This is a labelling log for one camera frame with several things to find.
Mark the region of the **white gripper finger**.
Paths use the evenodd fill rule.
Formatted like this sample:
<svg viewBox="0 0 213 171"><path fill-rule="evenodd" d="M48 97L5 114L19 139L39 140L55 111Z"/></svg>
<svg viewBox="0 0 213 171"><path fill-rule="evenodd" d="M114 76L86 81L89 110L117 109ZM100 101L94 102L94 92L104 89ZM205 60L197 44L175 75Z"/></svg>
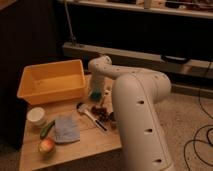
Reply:
<svg viewBox="0 0 213 171"><path fill-rule="evenodd" d="M88 97L92 98L92 96L93 96L93 89L89 90L89 92L88 92Z"/></svg>

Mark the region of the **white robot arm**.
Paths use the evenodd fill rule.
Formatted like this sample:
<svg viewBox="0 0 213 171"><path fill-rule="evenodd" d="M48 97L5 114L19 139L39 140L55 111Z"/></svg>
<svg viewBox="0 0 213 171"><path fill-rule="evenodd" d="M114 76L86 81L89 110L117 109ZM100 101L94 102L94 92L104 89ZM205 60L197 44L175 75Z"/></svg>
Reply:
<svg viewBox="0 0 213 171"><path fill-rule="evenodd" d="M112 64L108 56L92 59L91 91L114 79L112 107L129 171L175 171L164 131L154 104L171 92L171 82L162 72Z"/></svg>

